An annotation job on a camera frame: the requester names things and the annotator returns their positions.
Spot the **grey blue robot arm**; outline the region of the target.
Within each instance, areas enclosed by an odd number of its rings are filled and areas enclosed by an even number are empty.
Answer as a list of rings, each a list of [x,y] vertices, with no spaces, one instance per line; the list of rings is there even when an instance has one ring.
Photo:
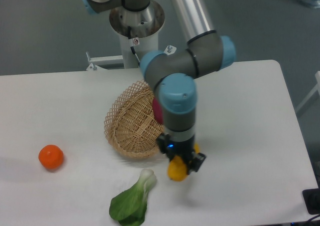
[[[144,39],[157,34],[165,14],[154,0],[82,0],[87,11],[109,11],[116,33],[126,40],[124,64],[139,68],[157,99],[164,132],[156,139],[170,161],[180,158],[186,174],[197,172],[206,156],[195,150],[197,90],[195,79],[232,65],[233,42],[219,36],[203,0],[171,0],[187,48],[179,53],[158,50]]]

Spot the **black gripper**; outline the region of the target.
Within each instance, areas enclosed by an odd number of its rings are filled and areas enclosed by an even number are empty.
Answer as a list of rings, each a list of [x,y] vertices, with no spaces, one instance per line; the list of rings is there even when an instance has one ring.
[[[166,154],[171,161],[174,156],[180,156],[187,164],[187,174],[198,172],[207,156],[194,152],[195,136],[186,141],[174,141],[169,134],[160,134],[156,143],[162,154]]]

